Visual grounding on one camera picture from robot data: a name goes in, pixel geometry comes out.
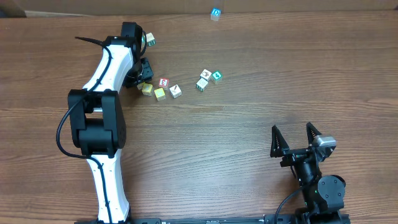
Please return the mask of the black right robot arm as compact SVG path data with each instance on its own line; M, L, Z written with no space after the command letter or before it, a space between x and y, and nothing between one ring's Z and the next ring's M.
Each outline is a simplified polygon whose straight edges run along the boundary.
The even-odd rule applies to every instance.
M320 163L334 152L336 140L319 132L310 122L306 132L308 147L291 149L278 127L272 127L270 156L280 157L280 166L289 167L300 186L281 202L275 218L288 200L302 193L305 206L296 209L295 223L348 223L348 216L340 213L344 207L345 180L338 175L323 176L320 170Z

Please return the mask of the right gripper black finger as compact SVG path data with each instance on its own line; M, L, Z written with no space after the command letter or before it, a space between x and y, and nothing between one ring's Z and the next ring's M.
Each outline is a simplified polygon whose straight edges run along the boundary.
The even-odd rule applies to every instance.
M289 150L290 150L289 145L283 138L280 130L278 129L278 127L276 125L273 125L270 156L271 157L282 157Z
M306 124L306 130L307 130L307 139L308 139L308 145L310 146L319 146L319 139L321 138L321 132L314 127L314 125L311 122L308 122Z

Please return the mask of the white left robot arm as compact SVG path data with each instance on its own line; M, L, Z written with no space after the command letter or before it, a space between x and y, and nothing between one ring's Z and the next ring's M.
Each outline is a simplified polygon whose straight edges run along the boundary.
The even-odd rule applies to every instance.
M68 111L60 124L70 121L72 141L81 151L77 157L92 171L99 205L93 223L132 223L121 172L126 122L119 92L154 76L144 56L146 33L135 22L123 22L119 36L87 41L99 45L103 56L89 82L70 90Z

